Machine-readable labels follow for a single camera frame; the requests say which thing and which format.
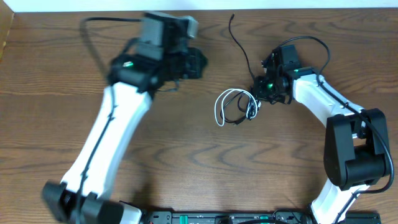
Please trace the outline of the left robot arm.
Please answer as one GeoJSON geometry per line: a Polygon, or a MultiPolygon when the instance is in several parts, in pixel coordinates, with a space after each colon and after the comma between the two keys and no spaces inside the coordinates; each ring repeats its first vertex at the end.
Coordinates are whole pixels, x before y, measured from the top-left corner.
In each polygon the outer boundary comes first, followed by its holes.
{"type": "Polygon", "coordinates": [[[147,11],[140,19],[141,34],[105,65],[91,43],[86,21],[80,34],[107,79],[101,108],[86,142],[59,183],[47,182],[42,198],[61,223],[139,223],[143,212],[111,194],[119,165],[154,95],[166,82],[199,79],[207,59],[189,46],[198,31],[192,16],[147,11]]]}

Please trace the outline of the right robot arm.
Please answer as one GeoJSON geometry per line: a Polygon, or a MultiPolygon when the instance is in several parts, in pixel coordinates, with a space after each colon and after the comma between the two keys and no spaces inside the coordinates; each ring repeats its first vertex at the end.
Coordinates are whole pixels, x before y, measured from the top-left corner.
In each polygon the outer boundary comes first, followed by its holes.
{"type": "Polygon", "coordinates": [[[366,110],[338,93],[313,67],[303,67],[294,45],[276,47],[262,61],[265,75],[254,81],[254,96],[271,104],[303,104],[326,128],[323,166],[327,180],[310,204],[304,223],[339,223],[361,194],[394,166],[384,113],[366,110]]]}

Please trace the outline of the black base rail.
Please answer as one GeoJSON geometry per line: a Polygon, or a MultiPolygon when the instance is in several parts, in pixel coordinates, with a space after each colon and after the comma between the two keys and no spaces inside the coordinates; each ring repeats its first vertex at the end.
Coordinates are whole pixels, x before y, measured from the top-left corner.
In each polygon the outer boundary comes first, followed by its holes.
{"type": "Polygon", "coordinates": [[[315,223],[309,214],[303,212],[266,213],[181,213],[181,212],[144,212],[140,224],[218,224],[244,223],[259,220],[260,223],[315,223]]]}

